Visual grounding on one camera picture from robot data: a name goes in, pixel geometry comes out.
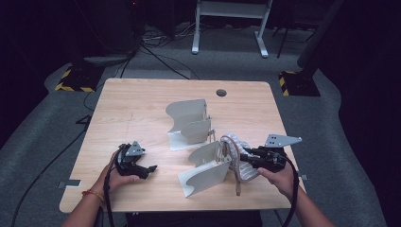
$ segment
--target dark background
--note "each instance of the dark background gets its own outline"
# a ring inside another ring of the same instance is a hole
[[[166,0],[158,5],[149,0],[142,6],[140,1],[132,1],[142,7],[133,16],[127,8],[130,2],[114,2],[110,11],[102,9],[110,6],[107,1],[102,5],[87,0],[79,5],[92,15],[87,19],[97,28],[96,34],[108,46],[121,50],[131,48],[132,33],[141,32],[143,21],[166,34],[179,23],[194,21],[196,1]],[[344,1],[326,32],[330,39],[316,41],[314,52],[319,56],[319,68],[341,92],[341,124],[375,186],[389,226],[399,222],[401,201],[399,5],[390,0]],[[49,74],[67,62],[78,64],[83,57],[112,53],[102,47],[73,1],[2,1],[0,10],[2,147],[47,95],[44,80]],[[102,17],[100,11],[110,14]]]

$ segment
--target forearm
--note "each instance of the forearm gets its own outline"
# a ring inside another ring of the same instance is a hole
[[[295,212],[298,220],[304,227],[334,226],[301,187],[298,187],[297,207]]]
[[[93,194],[86,195],[62,224],[66,226],[94,226],[100,199]]]

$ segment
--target black cable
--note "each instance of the black cable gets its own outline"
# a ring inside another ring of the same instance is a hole
[[[26,192],[24,193],[23,197],[20,199],[20,201],[18,202],[18,205],[14,211],[14,216],[12,217],[12,223],[11,223],[11,227],[15,226],[15,221],[17,219],[18,216],[18,211],[20,210],[20,207],[27,195],[27,193],[29,192],[29,190],[33,187],[33,185],[42,177],[42,175],[47,171],[47,169],[66,151],[68,150],[71,145],[73,145],[82,135],[83,133],[86,132],[86,130],[83,130],[79,133],[79,135],[69,144],[67,145],[67,147],[65,147],[55,158],[53,158],[52,161],[50,161],[49,164],[47,164],[47,166],[41,171],[41,173],[39,173],[39,175],[35,178],[35,180],[30,184],[30,186],[27,188]]]
[[[289,213],[288,216],[286,218],[286,221],[284,222],[284,224],[282,226],[287,227],[289,225],[289,222],[292,219],[292,216],[295,213],[295,208],[297,207],[297,199],[298,199],[298,185],[300,180],[298,179],[298,172],[295,169],[294,164],[291,162],[291,160],[289,160],[289,158],[287,157],[283,157],[284,159],[287,160],[287,162],[291,165],[292,167],[292,174],[294,176],[294,185],[292,188],[292,202],[291,202],[291,208],[289,209]]]
[[[132,58],[130,58],[130,59],[127,61],[127,63],[124,65],[123,71],[121,72],[121,75],[120,75],[120,78],[121,78],[121,79],[123,78],[124,71],[125,71],[125,69],[127,68],[128,63],[130,63],[130,61],[131,61]]]
[[[141,44],[142,47],[144,47],[151,55],[153,55],[157,60],[159,60],[162,64],[164,64],[167,68],[169,68],[171,71],[173,71],[174,73],[181,75],[183,78],[185,79],[191,79],[183,74],[181,74],[180,72],[177,72],[177,70],[171,68],[167,63],[165,63],[163,60],[161,60],[156,54],[154,54],[153,52],[151,52],[147,47],[145,47],[143,44]]]
[[[274,214],[277,216],[278,221],[280,222],[280,226],[283,226],[283,220],[281,219],[280,214],[277,212],[277,210],[274,210]]]
[[[107,207],[107,214],[109,216],[109,222],[110,226],[114,227],[114,221],[113,221],[113,212],[112,212],[112,205],[110,203],[110,197],[109,197],[109,190],[110,190],[110,173],[114,169],[114,164],[116,160],[118,159],[118,156],[120,155],[121,151],[125,150],[126,145],[120,145],[117,153],[115,154],[114,158],[110,161],[109,163],[109,169],[107,170],[106,177],[104,179],[104,184],[103,184],[103,192],[104,192],[104,199],[106,201],[106,207]]]
[[[145,51],[143,51],[143,50],[141,50],[141,49],[139,49],[139,51],[141,51],[141,52],[144,53],[144,54],[151,55],[150,53],[147,53],[147,52],[145,52]],[[175,62],[177,62],[177,63],[179,63],[179,64],[185,66],[185,68],[187,68],[189,71],[191,71],[191,73],[193,73],[194,76],[195,76],[197,79],[200,79],[200,78],[198,77],[198,75],[197,75],[191,68],[189,68],[187,65],[185,65],[184,63],[182,63],[182,62],[180,62],[180,61],[177,61],[177,60],[175,60],[175,59],[172,59],[172,58],[170,58],[170,57],[163,56],[163,55],[157,54],[157,56],[162,57],[162,58],[165,58],[165,59],[173,60],[173,61],[175,61]]]

